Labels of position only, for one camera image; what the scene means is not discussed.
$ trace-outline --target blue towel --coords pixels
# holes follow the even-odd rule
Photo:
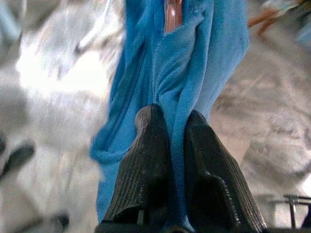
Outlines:
[[[184,194],[184,128],[193,109],[207,120],[224,84],[248,47],[243,0],[184,0],[183,25],[165,34],[163,0],[127,0],[127,38],[110,94],[108,122],[91,157],[104,180],[97,197],[101,221],[111,201],[120,160],[136,132],[135,115],[150,103],[164,113],[171,143],[174,187],[169,224],[189,226]]]

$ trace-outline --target leg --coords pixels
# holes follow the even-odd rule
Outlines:
[[[272,9],[272,8],[267,8],[265,9],[259,16],[251,18],[248,21],[248,28],[253,27],[256,24],[259,24],[271,17],[273,17],[277,13],[277,10]]]
[[[257,35],[262,35],[272,24],[277,21],[277,18],[269,18],[267,19],[261,28],[257,31]]]

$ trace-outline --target orange object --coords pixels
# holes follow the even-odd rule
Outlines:
[[[183,0],[168,0],[165,12],[165,32],[174,31],[183,23]]]

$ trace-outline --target gray floor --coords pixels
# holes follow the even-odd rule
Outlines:
[[[249,16],[259,7],[249,0]],[[68,12],[51,15],[50,23],[25,34],[21,57],[12,55],[0,68],[0,129],[9,143],[0,163],[24,140],[37,145],[30,163],[0,186],[0,232],[63,209],[70,213],[68,232],[92,232],[97,224],[97,182],[104,177],[89,159],[88,149],[106,119],[111,68],[116,66],[122,35],[115,35],[103,50],[66,57],[68,66],[60,67],[55,62],[57,43],[36,44],[32,38],[51,28],[62,35],[66,29],[58,29],[56,19],[81,14],[76,8]],[[256,28],[250,30],[249,51],[211,114],[212,127],[241,165],[268,225],[278,227],[290,226],[289,208],[269,201],[284,193],[311,195],[311,55],[296,44],[297,27],[289,22],[282,19],[265,38],[253,35]],[[83,25],[87,31],[88,24]],[[67,44],[59,46],[68,49]],[[59,71],[72,68],[70,59],[78,65],[60,77]],[[48,64],[49,72],[42,72],[38,63]],[[83,74],[88,74],[87,82]],[[298,225],[306,211],[297,207]]]

